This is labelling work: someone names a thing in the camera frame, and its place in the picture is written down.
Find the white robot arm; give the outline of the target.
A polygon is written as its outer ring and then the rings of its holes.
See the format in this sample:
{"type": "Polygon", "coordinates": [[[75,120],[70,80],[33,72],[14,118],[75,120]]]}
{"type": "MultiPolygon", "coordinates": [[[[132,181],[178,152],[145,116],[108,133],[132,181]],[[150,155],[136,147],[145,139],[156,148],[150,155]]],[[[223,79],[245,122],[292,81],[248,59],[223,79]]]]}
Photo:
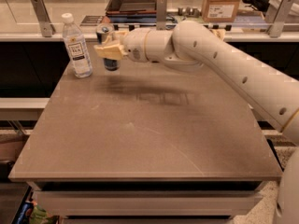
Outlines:
{"type": "Polygon", "coordinates": [[[103,59],[158,62],[185,72],[207,65],[273,128],[299,145],[299,81],[227,44],[204,25],[182,21],[171,30],[117,31],[102,23],[96,35],[94,50],[103,59]]]}

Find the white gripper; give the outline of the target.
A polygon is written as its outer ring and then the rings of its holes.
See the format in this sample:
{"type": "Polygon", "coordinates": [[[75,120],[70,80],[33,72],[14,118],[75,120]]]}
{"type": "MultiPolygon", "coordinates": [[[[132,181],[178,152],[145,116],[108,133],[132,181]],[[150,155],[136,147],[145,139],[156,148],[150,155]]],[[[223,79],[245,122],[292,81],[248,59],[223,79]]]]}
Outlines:
{"type": "Polygon", "coordinates": [[[149,60],[145,48],[149,32],[150,28],[137,28],[129,33],[128,31],[113,31],[112,42],[94,45],[93,48],[101,58],[118,61],[127,55],[134,62],[145,63],[149,60]]]}

